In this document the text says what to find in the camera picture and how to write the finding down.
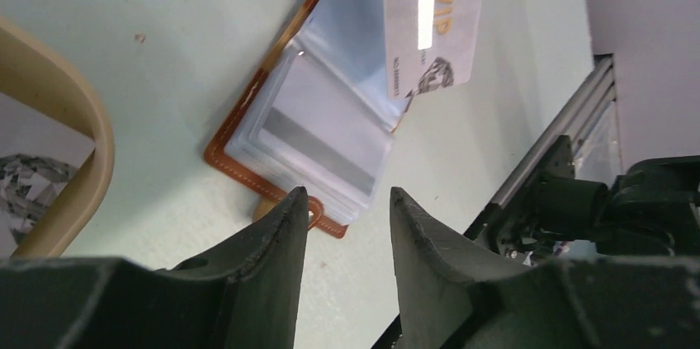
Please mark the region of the brown leather card holder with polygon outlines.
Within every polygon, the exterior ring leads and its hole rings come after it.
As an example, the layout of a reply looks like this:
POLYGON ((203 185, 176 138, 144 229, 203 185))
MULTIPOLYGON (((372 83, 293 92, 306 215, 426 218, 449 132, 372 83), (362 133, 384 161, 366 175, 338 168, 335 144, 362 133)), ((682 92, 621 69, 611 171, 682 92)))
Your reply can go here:
POLYGON ((383 0, 305 0, 204 152, 278 202, 310 194, 311 228, 342 238, 373 202, 409 107, 387 92, 383 0))

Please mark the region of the silver VIP diamond card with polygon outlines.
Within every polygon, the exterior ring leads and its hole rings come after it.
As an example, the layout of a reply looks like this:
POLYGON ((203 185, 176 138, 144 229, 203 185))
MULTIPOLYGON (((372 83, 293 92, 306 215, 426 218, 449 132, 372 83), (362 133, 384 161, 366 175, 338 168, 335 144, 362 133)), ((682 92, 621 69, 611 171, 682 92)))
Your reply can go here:
POLYGON ((411 98, 471 79, 482 1, 383 0, 391 98, 411 98))

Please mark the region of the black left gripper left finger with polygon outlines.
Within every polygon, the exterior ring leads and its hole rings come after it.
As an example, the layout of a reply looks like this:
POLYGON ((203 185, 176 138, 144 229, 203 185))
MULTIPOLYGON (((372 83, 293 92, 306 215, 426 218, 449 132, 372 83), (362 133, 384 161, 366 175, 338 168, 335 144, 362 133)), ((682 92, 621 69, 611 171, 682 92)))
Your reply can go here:
POLYGON ((119 257, 1 263, 4 348, 291 348, 309 223, 292 190, 172 269, 119 257))

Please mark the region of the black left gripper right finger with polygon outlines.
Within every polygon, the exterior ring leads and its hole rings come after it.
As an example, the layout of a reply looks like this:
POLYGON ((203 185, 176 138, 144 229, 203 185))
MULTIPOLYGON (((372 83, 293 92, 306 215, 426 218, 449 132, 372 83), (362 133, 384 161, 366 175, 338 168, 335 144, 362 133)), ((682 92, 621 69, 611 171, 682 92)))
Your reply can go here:
POLYGON ((697 257, 554 259, 528 267, 390 191, 403 348, 696 348, 697 257))

